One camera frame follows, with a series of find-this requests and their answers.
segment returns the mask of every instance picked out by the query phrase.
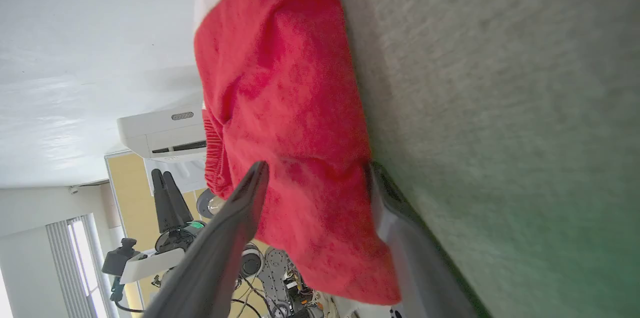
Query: window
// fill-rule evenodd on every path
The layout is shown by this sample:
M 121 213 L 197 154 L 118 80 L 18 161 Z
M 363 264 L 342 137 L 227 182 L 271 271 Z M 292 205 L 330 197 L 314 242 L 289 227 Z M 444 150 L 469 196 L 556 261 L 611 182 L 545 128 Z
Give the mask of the window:
M 2 270 L 0 270 L 0 317 L 14 318 L 9 305 L 9 296 L 7 295 L 7 287 L 5 280 L 2 278 Z
M 67 229 L 73 246 L 73 255 L 80 270 L 80 278 L 84 288 L 84 296 L 87 303 L 93 309 L 96 318 L 108 318 L 105 302 L 98 289 L 98 274 L 94 264 L 94 258 L 89 248 L 89 239 L 82 220 L 71 220 Z

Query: gray fabric surface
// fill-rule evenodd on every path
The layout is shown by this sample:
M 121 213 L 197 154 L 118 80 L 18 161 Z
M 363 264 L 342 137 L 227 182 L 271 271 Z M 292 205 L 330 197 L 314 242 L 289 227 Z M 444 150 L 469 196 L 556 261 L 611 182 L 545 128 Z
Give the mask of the gray fabric surface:
M 640 0 L 343 0 L 375 158 L 497 318 L 640 316 Z

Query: ceiling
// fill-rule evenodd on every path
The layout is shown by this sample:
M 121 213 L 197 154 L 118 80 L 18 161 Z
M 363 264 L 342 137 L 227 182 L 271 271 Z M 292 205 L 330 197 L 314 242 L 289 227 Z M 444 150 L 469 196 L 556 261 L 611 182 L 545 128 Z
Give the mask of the ceiling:
M 116 119 L 201 100 L 194 0 L 0 0 L 0 188 L 107 178 Z

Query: red cloth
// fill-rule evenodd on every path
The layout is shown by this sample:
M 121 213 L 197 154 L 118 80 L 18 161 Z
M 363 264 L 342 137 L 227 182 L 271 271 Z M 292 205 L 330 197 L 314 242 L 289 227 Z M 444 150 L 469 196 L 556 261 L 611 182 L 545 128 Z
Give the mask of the red cloth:
M 371 217 L 371 152 L 340 0 L 221 0 L 194 45 L 212 191 L 228 198 L 267 161 L 256 238 L 286 250 L 314 289 L 397 303 Z

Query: air conditioner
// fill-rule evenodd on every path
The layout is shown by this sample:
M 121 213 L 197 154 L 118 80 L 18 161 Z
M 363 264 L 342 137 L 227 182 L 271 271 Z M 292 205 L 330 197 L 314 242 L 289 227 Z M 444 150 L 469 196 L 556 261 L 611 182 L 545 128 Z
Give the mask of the air conditioner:
M 198 105 L 118 119 L 120 140 L 142 158 L 165 163 L 205 159 L 207 141 Z

